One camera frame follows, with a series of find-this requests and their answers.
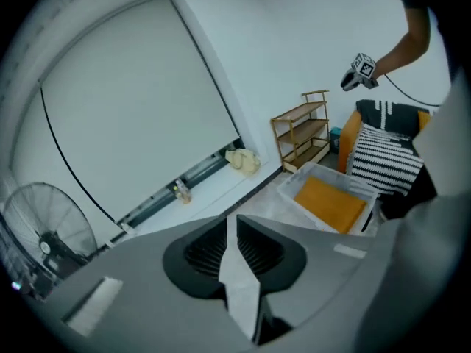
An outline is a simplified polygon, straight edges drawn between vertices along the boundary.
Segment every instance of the small bottle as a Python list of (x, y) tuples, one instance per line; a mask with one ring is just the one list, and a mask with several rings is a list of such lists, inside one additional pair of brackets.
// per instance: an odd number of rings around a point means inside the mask
[(183, 204), (188, 204), (189, 202), (191, 202), (190, 190), (180, 179), (175, 180), (173, 190), (175, 197), (179, 199)]

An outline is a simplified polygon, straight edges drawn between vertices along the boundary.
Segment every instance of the window sill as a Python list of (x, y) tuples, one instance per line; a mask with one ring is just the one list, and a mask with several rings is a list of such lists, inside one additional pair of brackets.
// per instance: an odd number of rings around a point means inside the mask
[(257, 174), (247, 178), (226, 165), (191, 189), (190, 204), (182, 204), (179, 200), (173, 201), (137, 225), (135, 235), (126, 235), (121, 241), (133, 236), (168, 229), (188, 221), (219, 215), (232, 207), (279, 167), (278, 162), (268, 162), (261, 166)]

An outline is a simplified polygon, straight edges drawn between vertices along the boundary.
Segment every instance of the orange cushion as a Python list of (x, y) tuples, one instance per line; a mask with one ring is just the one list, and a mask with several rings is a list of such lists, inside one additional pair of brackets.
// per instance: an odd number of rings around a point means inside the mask
[(341, 129), (339, 138), (339, 159), (337, 160), (337, 171), (340, 173), (347, 172), (348, 156), (355, 146), (356, 137), (361, 128), (361, 115), (358, 111), (354, 111), (348, 118), (344, 128)]
[(432, 116), (429, 113), (424, 113), (423, 111), (419, 111), (419, 130), (422, 131), (428, 122), (432, 119)]
[(364, 200), (310, 176), (294, 200), (342, 234), (347, 234), (366, 206)]

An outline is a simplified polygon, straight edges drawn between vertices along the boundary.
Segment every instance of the wooden shelf rack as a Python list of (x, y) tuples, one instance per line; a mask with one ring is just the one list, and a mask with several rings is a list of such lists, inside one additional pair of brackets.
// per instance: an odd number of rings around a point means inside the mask
[[(325, 93), (329, 90), (316, 90), (301, 94), (306, 100), (304, 104), (271, 119), (273, 133), (277, 141), (278, 154), (284, 171), (295, 172), (308, 161), (319, 162), (329, 152), (329, 119)], [(308, 96), (322, 94), (322, 101), (309, 101)], [(325, 118), (313, 118), (312, 113), (324, 107)], [(282, 135), (277, 134), (277, 125), (288, 125), (289, 129)], [(327, 137), (317, 135), (327, 127)], [(293, 146), (293, 150), (283, 155), (280, 143)]]

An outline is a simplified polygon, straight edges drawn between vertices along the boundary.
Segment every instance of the striped pillow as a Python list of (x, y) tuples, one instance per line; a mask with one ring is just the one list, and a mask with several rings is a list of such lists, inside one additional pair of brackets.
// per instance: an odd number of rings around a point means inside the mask
[(348, 174), (362, 178), (383, 195), (407, 195), (423, 161), (410, 138), (363, 124)]

